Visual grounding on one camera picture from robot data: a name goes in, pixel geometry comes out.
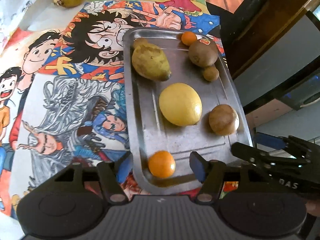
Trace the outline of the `person's right hand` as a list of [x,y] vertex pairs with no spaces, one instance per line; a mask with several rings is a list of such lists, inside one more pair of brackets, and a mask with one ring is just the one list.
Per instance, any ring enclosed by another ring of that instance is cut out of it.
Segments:
[[320,217],[320,200],[308,200],[306,210],[310,215]]

